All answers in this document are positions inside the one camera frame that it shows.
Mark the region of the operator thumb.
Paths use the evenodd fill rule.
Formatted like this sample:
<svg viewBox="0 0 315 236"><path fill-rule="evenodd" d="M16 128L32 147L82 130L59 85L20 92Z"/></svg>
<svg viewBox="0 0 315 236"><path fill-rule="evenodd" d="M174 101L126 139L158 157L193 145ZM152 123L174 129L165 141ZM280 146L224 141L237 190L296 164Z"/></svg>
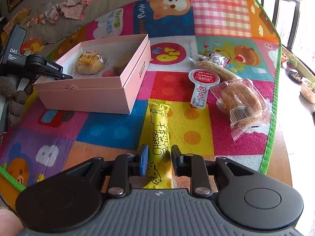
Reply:
<svg viewBox="0 0 315 236"><path fill-rule="evenodd" d="M23 229L23 225L14 212L1 207L0 209L0 235L15 236Z"/></svg>

